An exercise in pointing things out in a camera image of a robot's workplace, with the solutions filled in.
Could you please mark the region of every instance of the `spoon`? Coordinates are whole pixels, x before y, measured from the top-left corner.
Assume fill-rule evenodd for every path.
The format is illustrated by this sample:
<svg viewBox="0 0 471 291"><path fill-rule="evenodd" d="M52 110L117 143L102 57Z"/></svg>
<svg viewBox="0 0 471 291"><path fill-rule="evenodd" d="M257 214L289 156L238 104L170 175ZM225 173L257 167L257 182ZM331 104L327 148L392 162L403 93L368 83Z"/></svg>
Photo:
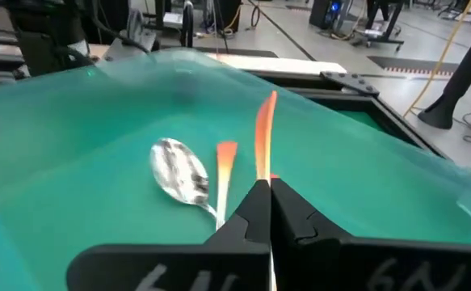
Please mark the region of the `spoon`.
<svg viewBox="0 0 471 291"><path fill-rule="evenodd" d="M217 219L208 203L206 170L189 148L172 138L160 138L151 147L149 160L163 191L181 203L200 206Z"/></svg>

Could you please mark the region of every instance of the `gray floor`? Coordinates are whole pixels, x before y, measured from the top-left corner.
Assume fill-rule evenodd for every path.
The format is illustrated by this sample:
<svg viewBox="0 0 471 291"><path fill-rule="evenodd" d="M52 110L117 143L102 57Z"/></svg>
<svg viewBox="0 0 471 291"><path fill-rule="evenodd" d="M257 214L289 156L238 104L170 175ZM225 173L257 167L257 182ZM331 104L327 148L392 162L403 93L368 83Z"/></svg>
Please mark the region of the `gray floor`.
<svg viewBox="0 0 471 291"><path fill-rule="evenodd" d="M315 60L338 62L348 71L376 76L367 79L381 91L381 98L401 114L406 112L419 95L427 82L428 75L386 71L375 65L367 56L438 61L456 24L452 21L439 19L436 16L437 12L423 8L415 7L404 10L397 24L402 29L399 39L404 40L405 44L396 53L396 46L393 44L374 44L371 48L353 47L345 41L332 40L321 36L319 30L309 26L309 11L291 11L285 8L286 4L305 5L303 1L298 2L297 0L288 2L273 0L272 2L261 2L261 7L273 22L290 35ZM355 0L351 13L358 15L362 6L362 0ZM230 48L269 50L279 57L308 59L284 33L265 17L260 19L256 30L246 31L245 28L250 24L252 9L251 4L244 2L240 20L241 30L233 39L228 40ZM223 47L222 40L213 38L197 40L195 45L208 47L218 45ZM471 24L464 23L451 43L444 61L459 63L470 45ZM422 80L414 80L410 77L420 77ZM416 106L424 108L430 105L441 95L447 80L448 77L436 77L436 80L431 83ZM471 112L471 87L465 97L458 103L455 117L461 119L467 112ZM457 164L471 167L471 144L462 140L463 135L468 132L467 128L455 123L451 130L434 129L419 122L418 118L412 113L408 114L406 119Z"/></svg>

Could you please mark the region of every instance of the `green tablecloth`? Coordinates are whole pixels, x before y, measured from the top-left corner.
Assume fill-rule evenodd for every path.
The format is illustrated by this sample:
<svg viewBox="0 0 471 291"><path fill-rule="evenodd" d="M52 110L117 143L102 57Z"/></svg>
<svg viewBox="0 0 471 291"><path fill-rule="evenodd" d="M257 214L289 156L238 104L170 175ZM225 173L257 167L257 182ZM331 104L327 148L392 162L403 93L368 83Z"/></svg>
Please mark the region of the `green tablecloth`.
<svg viewBox="0 0 471 291"><path fill-rule="evenodd" d="M255 117L273 89L272 171L332 221L359 236L471 243L471 172L176 51L0 86L0 290L64 290L70 260L98 244L202 243L214 221L158 188L149 149L160 137L190 147L216 205L216 143L237 141L230 215L254 183Z"/></svg>

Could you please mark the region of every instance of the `table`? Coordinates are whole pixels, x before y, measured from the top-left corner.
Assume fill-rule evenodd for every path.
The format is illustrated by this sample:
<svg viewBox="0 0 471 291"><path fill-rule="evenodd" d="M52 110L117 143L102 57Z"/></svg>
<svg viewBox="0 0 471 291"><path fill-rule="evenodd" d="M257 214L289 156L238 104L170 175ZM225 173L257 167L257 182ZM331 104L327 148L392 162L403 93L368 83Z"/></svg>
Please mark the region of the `table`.
<svg viewBox="0 0 471 291"><path fill-rule="evenodd" d="M315 77L304 76L309 88L289 89L316 99ZM230 215L254 184L254 122L271 90L279 95L272 171L327 217L356 235L470 238L471 219L456 200L471 190L471 174L427 152L389 110L385 122L369 114L357 117L361 124L285 87L183 51L0 86L0 290L62 291L71 259L102 243L203 243L214 222L158 188L149 148L160 137L187 144L210 174L215 205L216 143L237 141ZM355 112L369 108L361 100L381 105L326 93L315 101ZM391 138L396 129L420 149ZM462 174L460 184L433 179L448 169Z"/></svg>

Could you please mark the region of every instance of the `spoon bowl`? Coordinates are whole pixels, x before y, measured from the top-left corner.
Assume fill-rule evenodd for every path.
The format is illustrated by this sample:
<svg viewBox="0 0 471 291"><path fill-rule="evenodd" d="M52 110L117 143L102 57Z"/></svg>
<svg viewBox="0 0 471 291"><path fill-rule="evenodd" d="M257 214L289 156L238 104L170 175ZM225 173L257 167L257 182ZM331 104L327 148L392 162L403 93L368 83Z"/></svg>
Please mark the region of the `spoon bowl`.
<svg viewBox="0 0 471 291"><path fill-rule="evenodd" d="M197 156L183 143L160 138L149 155L158 185L177 201L197 205L217 217L208 203L208 175Z"/></svg>

